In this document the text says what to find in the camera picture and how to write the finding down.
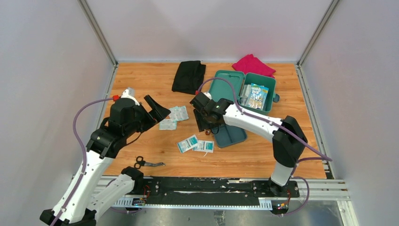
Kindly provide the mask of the teal medicine box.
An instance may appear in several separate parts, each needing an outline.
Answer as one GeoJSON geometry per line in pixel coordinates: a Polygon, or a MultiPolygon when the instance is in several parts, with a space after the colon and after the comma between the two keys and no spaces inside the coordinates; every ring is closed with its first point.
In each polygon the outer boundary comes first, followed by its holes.
{"type": "Polygon", "coordinates": [[[208,93],[216,102],[221,98],[232,101],[232,89],[234,89],[240,106],[253,112],[268,115],[272,110],[273,103],[280,101],[280,96],[276,93],[277,81],[274,78],[256,73],[244,74],[243,72],[226,70],[217,71],[215,78],[210,85],[208,93]],[[262,108],[255,109],[245,105],[247,98],[244,96],[244,87],[252,84],[268,88],[268,94],[262,108]]]}

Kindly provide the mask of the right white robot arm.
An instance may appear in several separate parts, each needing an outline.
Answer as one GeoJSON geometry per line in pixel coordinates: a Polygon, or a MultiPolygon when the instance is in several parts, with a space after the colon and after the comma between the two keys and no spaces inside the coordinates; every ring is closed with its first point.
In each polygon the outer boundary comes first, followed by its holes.
{"type": "Polygon", "coordinates": [[[276,164],[266,188],[277,197],[287,191],[292,171],[308,144],[295,118],[286,116],[280,119],[246,112],[231,100],[221,98],[214,101],[202,92],[190,104],[194,108],[199,131],[228,125],[250,131],[271,142],[276,164]]]}

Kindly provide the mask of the white gauze pad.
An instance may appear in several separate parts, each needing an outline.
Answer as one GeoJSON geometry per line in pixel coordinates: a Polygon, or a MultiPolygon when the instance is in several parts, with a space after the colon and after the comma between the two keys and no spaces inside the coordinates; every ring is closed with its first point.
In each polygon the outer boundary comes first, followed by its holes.
{"type": "Polygon", "coordinates": [[[242,93],[241,93],[241,97],[248,98],[250,95],[250,92],[251,92],[251,85],[250,84],[244,85],[242,93]]]}

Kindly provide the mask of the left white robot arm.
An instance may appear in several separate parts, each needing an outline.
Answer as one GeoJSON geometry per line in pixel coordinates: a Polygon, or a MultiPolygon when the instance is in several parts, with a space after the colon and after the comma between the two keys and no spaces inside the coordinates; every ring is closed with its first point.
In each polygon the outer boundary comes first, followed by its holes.
{"type": "Polygon", "coordinates": [[[41,213],[43,223],[49,226],[94,226],[125,194],[147,193],[143,173],[129,166],[103,191],[94,194],[103,173],[128,144],[128,138],[135,133],[143,134],[169,116],[170,110],[150,96],[144,99],[150,111],[136,100],[132,88],[111,97],[113,104],[109,116],[91,134],[88,143],[81,145],[82,163],[60,201],[41,213]]]}

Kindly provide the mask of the light blue mask packet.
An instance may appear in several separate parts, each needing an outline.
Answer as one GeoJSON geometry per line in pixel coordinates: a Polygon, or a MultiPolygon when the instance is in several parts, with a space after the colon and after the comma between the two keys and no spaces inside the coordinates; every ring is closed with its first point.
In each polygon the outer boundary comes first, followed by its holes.
{"type": "Polygon", "coordinates": [[[250,85],[250,93],[245,106],[262,110],[265,106],[268,92],[269,89],[267,87],[252,83],[250,85]]]}

